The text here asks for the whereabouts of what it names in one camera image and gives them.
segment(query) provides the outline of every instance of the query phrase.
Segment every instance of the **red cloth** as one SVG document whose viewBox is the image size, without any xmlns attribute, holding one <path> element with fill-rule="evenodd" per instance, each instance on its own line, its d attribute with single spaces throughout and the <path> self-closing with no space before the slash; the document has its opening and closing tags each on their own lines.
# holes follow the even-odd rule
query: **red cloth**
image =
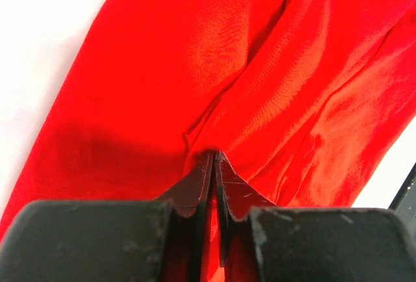
<svg viewBox="0 0 416 282">
<path fill-rule="evenodd" d="M 278 205 L 351 205 L 416 113 L 415 42 L 416 0 L 107 0 L 0 236 L 34 199 L 154 198 L 205 149 Z"/>
</svg>

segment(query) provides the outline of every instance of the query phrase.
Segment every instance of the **scratch mark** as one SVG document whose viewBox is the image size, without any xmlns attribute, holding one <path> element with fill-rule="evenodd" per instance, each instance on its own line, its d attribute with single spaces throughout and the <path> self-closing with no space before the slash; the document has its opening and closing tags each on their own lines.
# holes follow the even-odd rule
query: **scratch mark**
<svg viewBox="0 0 416 282">
<path fill-rule="evenodd" d="M 353 225 L 353 224 L 354 224 L 354 221 L 353 221 L 351 218 L 349 218 L 349 217 L 345 216 L 344 214 L 340 214 L 340 217 L 341 217 L 343 220 L 345 220 L 346 222 L 348 222 L 350 225 Z"/>
</svg>

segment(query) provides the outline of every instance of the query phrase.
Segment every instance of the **red fabric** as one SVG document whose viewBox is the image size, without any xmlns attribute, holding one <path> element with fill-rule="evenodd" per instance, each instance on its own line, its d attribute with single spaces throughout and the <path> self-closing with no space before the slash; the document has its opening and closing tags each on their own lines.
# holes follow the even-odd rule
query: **red fabric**
<svg viewBox="0 0 416 282">
<path fill-rule="evenodd" d="M 0 235 L 34 199 L 154 198 L 205 149 L 278 205 L 351 205 L 416 113 L 415 42 L 415 0 L 107 0 Z"/>
</svg>

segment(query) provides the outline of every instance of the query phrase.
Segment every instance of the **white background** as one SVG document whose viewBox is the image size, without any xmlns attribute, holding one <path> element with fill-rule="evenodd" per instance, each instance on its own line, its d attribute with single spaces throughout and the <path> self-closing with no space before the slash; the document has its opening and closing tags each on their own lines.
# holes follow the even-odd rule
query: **white background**
<svg viewBox="0 0 416 282">
<path fill-rule="evenodd" d="M 0 0 L 0 214 L 104 0 Z M 416 119 L 356 207 L 388 207 L 416 161 Z"/>
</svg>

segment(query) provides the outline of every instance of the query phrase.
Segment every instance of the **white surface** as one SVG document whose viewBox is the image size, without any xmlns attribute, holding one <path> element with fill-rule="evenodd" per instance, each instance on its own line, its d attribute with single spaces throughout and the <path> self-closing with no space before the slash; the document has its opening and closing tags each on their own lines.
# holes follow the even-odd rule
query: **white surface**
<svg viewBox="0 0 416 282">
<path fill-rule="evenodd" d="M 0 0 L 0 214 L 104 0 Z M 416 120 L 356 207 L 388 207 L 416 161 Z"/>
</svg>

